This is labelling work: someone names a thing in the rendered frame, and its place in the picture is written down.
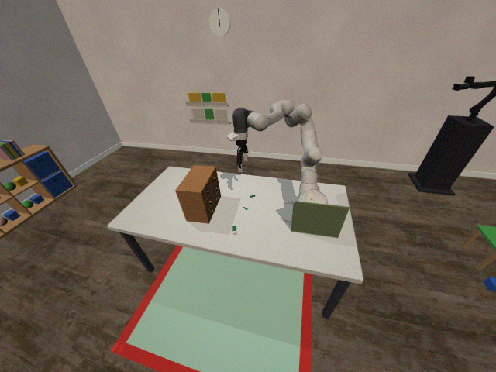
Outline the brown wooden chest of drawers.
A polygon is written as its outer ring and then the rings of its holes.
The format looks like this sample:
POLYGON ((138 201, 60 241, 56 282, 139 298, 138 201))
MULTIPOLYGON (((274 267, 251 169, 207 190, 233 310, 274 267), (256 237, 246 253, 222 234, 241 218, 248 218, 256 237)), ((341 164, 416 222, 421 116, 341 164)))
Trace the brown wooden chest of drawers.
POLYGON ((202 191, 214 169, 216 167, 194 165, 175 190, 186 221, 210 223, 202 191))

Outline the brown wooden drawer front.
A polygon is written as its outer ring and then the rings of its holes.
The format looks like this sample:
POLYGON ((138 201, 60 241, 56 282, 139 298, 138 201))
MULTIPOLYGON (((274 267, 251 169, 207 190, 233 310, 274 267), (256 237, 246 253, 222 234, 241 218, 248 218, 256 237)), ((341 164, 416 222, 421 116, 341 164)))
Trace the brown wooden drawer front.
POLYGON ((215 198, 214 198, 214 203, 215 203, 215 207, 217 206, 218 202, 219 202, 219 199, 220 199, 221 195, 220 195, 220 190, 218 189, 216 195, 215 195, 215 198))
POLYGON ((207 197, 207 199, 206 199, 206 201, 205 201, 205 209, 206 209, 206 212, 208 212, 208 209, 209 209, 209 207, 210 207, 210 205, 211 205, 212 201, 213 201, 212 192, 210 192, 210 194, 208 195, 208 197, 207 197))
POLYGON ((213 173, 212 173, 211 177, 209 178, 211 188, 213 187, 213 185, 214 185, 214 183, 215 183, 216 179, 217 179, 217 173, 216 173, 216 169, 214 169, 214 171, 213 171, 213 173))
POLYGON ((210 191, 211 191, 211 186, 210 186, 210 183, 208 181, 207 184, 206 184, 206 186, 204 187, 202 193, 201 193, 202 194, 202 197, 203 197, 204 203, 205 203, 205 200, 208 197, 208 194, 209 194, 210 191))
POLYGON ((214 201, 212 202, 209 210, 208 210, 208 213, 207 213, 207 216, 208 216, 208 220, 210 221, 211 220, 211 217, 213 215, 213 212, 215 211, 215 204, 214 204, 214 201))
POLYGON ((213 186, 213 188, 212 188, 213 198, 215 197, 215 194, 218 191, 218 189, 219 189, 219 183, 218 183, 218 179, 217 179, 216 182, 215 182, 215 184, 214 184, 214 186, 213 186))

